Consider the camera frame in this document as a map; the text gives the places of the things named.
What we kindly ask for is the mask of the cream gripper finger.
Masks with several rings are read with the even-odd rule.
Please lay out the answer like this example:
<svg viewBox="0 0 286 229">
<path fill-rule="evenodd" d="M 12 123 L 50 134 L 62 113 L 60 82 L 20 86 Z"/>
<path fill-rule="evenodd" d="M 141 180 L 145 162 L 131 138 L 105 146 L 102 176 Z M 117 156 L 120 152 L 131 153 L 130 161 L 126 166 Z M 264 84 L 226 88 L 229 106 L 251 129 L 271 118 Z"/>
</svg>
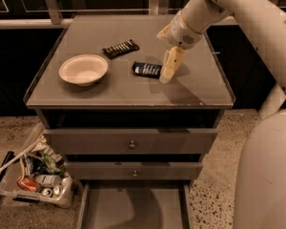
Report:
<svg viewBox="0 0 286 229">
<path fill-rule="evenodd" d="M 161 83 L 166 84 L 172 80 L 175 72 L 184 61 L 185 55 L 186 51 L 182 47 L 175 46 L 166 51 L 159 77 Z"/>
<path fill-rule="evenodd" d="M 169 40 L 169 25 L 164 27 L 156 36 L 159 40 L 168 41 Z"/>
</svg>

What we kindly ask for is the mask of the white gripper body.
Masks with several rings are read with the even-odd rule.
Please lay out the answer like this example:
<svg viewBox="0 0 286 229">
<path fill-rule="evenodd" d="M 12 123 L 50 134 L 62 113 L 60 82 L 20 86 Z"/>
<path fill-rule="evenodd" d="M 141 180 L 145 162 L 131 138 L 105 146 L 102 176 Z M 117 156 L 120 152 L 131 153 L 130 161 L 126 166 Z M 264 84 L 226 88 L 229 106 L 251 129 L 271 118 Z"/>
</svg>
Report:
<svg viewBox="0 0 286 229">
<path fill-rule="evenodd" d="M 184 50 L 191 49 L 202 35 L 192 31 L 184 22 L 182 13 L 179 11 L 167 27 L 167 40 L 173 46 L 178 46 Z"/>
</svg>

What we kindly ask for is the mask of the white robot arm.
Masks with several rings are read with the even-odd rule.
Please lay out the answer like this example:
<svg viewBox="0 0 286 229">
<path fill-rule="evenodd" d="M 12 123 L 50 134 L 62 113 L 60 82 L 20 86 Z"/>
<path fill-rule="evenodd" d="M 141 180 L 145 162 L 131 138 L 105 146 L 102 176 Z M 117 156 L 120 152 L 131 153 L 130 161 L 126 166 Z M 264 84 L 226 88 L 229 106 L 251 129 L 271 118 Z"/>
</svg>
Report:
<svg viewBox="0 0 286 229">
<path fill-rule="evenodd" d="M 286 12 L 269 0 L 190 0 L 158 37 L 169 82 L 213 24 L 231 15 L 286 95 Z M 237 169 L 234 229 L 286 229 L 286 110 L 264 118 L 248 136 Z"/>
</svg>

